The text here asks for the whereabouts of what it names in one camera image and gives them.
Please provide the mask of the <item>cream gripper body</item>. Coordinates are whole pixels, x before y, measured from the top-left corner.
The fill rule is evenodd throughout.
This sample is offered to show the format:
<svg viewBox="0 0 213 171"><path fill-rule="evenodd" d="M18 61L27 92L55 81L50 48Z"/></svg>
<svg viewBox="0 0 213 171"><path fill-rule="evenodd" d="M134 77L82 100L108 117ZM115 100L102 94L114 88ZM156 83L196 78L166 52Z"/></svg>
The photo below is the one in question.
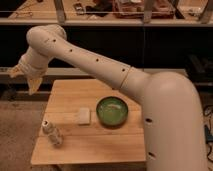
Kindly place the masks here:
<svg viewBox="0 0 213 171"><path fill-rule="evenodd" d="M29 95L33 95L38 91L44 75L44 73L39 70L23 70L20 65L15 65L8 70L8 73L11 78L15 78L19 75L24 75L26 77Z"/></svg>

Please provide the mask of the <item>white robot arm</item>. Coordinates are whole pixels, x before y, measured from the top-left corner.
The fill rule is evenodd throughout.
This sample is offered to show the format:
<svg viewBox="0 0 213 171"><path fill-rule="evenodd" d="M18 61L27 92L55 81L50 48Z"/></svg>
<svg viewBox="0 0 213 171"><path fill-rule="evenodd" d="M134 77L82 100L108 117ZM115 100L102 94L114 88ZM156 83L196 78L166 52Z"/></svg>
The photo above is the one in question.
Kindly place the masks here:
<svg viewBox="0 0 213 171"><path fill-rule="evenodd" d="M188 78L176 72L148 74L77 47L59 25L32 27L26 39L28 49L9 75L23 74L31 94L49 62L62 60L141 105L147 171L208 171L202 105Z"/></svg>

